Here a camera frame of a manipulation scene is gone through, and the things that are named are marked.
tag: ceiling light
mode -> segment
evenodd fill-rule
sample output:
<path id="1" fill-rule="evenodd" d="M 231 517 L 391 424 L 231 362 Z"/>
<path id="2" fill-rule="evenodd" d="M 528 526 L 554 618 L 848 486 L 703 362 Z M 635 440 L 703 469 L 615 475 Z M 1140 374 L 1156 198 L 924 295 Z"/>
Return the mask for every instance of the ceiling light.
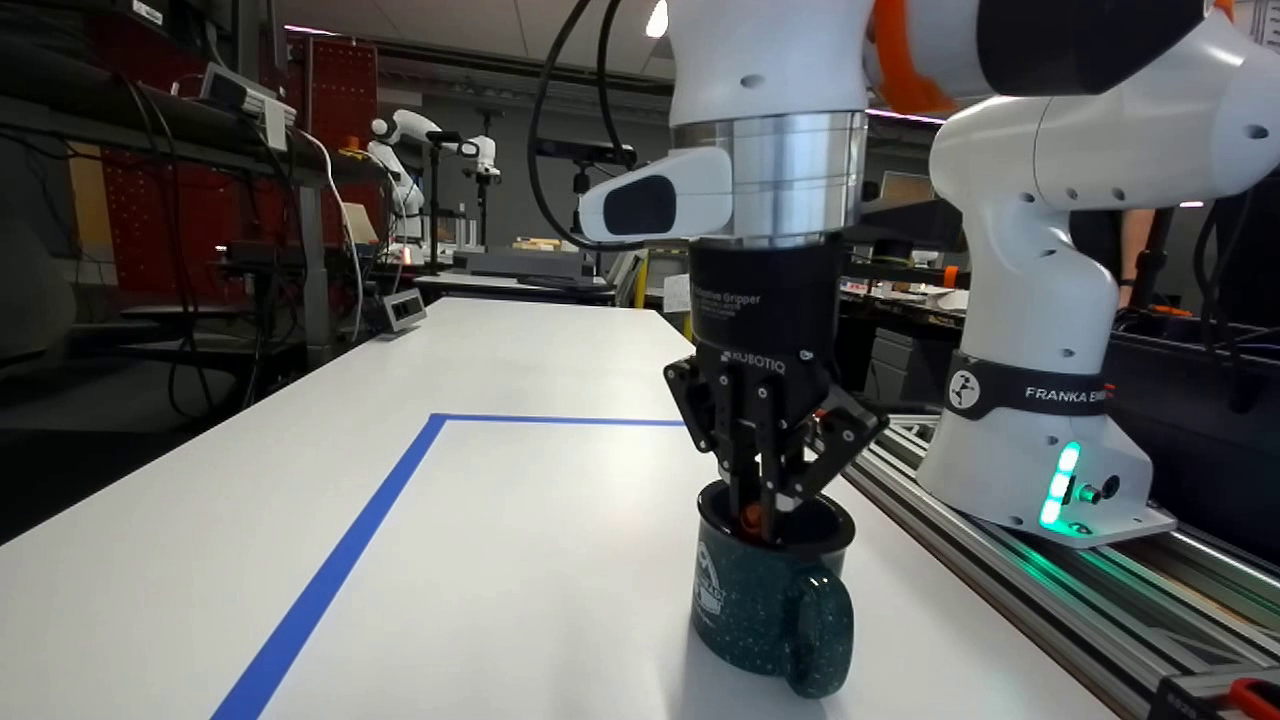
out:
<path id="1" fill-rule="evenodd" d="M 668 25 L 672 25 L 668 0 L 657 0 L 657 2 L 653 2 L 653 16 L 650 16 L 650 25 L 644 25 L 644 37 L 662 41 L 662 37 L 668 37 Z"/>

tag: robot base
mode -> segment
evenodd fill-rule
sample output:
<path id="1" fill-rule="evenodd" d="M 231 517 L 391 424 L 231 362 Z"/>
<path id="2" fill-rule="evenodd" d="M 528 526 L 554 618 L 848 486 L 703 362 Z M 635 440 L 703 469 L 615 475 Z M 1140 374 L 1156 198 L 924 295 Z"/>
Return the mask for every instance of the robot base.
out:
<path id="1" fill-rule="evenodd" d="M 1002 409 L 983 421 L 963 421 L 950 413 L 924 454 L 920 486 L 963 517 L 1068 549 L 1176 526 L 1173 517 L 1147 508 L 1154 460 L 1112 415 Z"/>

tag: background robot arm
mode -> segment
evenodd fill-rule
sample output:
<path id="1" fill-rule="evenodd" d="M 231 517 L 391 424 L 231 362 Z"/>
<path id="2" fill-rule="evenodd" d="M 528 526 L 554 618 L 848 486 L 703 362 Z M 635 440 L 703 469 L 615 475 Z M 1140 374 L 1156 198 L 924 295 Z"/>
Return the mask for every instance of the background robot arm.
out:
<path id="1" fill-rule="evenodd" d="M 477 159 L 477 180 L 481 180 L 481 176 L 487 176 L 487 180 L 503 176 L 503 173 L 497 167 L 497 140 L 494 140 L 494 136 L 469 136 L 466 149 L 469 149 L 469 156 Z"/>
<path id="2" fill-rule="evenodd" d="M 422 238 L 424 234 L 424 193 L 417 180 L 406 173 L 402 156 L 391 144 L 367 140 L 367 159 L 390 173 L 391 188 L 391 238 Z"/>
<path id="3" fill-rule="evenodd" d="M 391 120 L 373 120 L 373 136 L 383 144 L 406 144 L 412 140 L 417 149 L 427 149 L 433 136 L 440 136 L 440 125 L 412 112 L 412 108 L 397 108 Z"/>

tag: mug handle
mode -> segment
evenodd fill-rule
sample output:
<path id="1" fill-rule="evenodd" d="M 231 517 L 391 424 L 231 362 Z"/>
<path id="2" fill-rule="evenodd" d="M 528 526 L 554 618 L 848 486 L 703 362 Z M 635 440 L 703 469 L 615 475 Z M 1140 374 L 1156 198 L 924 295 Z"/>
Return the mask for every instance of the mug handle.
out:
<path id="1" fill-rule="evenodd" d="M 791 629 L 791 693 L 819 699 L 842 693 L 852 660 L 852 598 L 835 572 L 803 574 Z"/>

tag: metal frame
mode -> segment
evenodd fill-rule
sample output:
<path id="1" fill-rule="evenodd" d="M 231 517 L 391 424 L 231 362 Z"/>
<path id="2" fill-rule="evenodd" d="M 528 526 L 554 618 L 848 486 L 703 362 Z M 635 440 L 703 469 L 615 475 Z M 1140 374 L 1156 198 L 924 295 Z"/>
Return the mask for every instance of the metal frame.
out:
<path id="1" fill-rule="evenodd" d="M 1273 574 L 1180 532 L 1068 550 L 971 522 L 916 486 L 928 440 L 912 424 L 933 421 L 899 415 L 845 475 L 1109 708 L 1154 715 L 1173 679 L 1280 670 Z M 1217 572 L 1192 589 L 1162 557 Z"/>
<path id="2" fill-rule="evenodd" d="M 156 136 L 143 129 L 129 78 L 23 41 L 0 41 L 0 63 L 5 129 L 156 152 Z M 168 97 L 148 82 L 137 82 L 137 91 L 171 125 L 176 159 L 245 167 L 261 176 L 278 173 L 263 140 L 254 125 L 245 125 L 245 115 Z M 287 159 L 302 180 L 320 180 L 325 164 L 310 140 L 294 136 Z"/>

